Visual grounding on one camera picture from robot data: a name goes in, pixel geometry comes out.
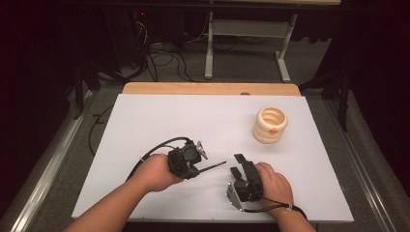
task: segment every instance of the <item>hand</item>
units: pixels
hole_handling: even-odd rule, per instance
[[[169,172],[167,161],[168,156],[165,154],[151,155],[136,169],[130,181],[143,187],[146,193],[162,191],[182,182],[183,179]]]
[[[275,200],[282,203],[294,204],[293,203],[293,193],[289,182],[286,178],[275,172],[274,168],[266,162],[259,162],[255,165],[256,170],[259,172],[260,178],[263,183],[263,196],[271,200]],[[261,199],[259,204],[262,208],[277,205],[277,203]],[[269,214],[278,219],[280,214],[286,211],[285,208],[278,208],[269,211]]]

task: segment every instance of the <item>cream-colored container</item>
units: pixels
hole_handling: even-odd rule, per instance
[[[256,114],[253,135],[263,143],[276,143],[287,126],[286,114],[276,107],[264,107]]]

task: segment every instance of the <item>silver metal part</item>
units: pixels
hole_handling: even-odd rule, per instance
[[[233,184],[231,182],[228,183],[228,188],[226,190],[226,197],[230,201],[231,205],[235,206],[236,209],[243,211],[244,207],[242,206],[241,199],[238,196]]]
[[[204,147],[202,146],[201,141],[198,141],[198,142],[196,143],[196,151],[198,151],[198,153],[199,153],[203,158],[205,158],[205,160],[208,159],[208,157],[206,156]]]

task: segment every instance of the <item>person's left hand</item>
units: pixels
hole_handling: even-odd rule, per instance
[[[182,182],[181,179],[169,171],[168,156],[154,154],[146,159],[135,171],[130,181],[144,187],[146,192],[162,191],[168,187]]]

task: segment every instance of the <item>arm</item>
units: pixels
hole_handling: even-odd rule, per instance
[[[69,231],[121,231],[139,201],[151,191],[181,182],[168,170],[166,155],[152,155],[123,185],[97,202],[73,222]]]
[[[255,167],[262,179],[264,187],[263,194],[266,198],[294,204],[292,188],[283,175],[275,172],[272,166],[266,162],[259,162]],[[265,199],[260,200],[259,203],[263,208],[275,204]],[[269,211],[268,214],[276,220],[281,232],[314,231],[310,223],[297,211],[287,211],[285,208],[278,208]]]

